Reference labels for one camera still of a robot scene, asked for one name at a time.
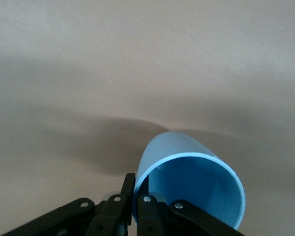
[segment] beige wall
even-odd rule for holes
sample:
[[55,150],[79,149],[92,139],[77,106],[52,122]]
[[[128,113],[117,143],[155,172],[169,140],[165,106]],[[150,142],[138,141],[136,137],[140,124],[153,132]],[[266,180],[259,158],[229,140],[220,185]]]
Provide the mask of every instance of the beige wall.
[[295,0],[0,1],[0,234],[119,190],[166,130],[238,173],[240,231],[295,236]]

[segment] black plastic part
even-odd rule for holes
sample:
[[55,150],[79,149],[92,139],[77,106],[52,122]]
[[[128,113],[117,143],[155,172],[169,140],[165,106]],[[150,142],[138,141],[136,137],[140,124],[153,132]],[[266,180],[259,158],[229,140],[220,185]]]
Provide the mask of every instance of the black plastic part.
[[100,212],[96,213],[85,236],[124,236],[128,235],[131,224],[131,200],[135,184],[135,174],[128,173],[120,194],[102,201]]
[[2,236],[126,236],[131,224],[135,174],[125,177],[120,194],[96,205],[80,198]]
[[80,198],[2,236],[82,236],[94,215],[94,202]]
[[157,199],[153,196],[146,195],[141,196],[137,203],[139,216],[137,235],[164,236],[163,221],[159,217],[157,210]]
[[224,222],[185,200],[175,201],[169,206],[170,211],[179,217],[181,222],[193,229],[196,235],[205,236],[244,236]]

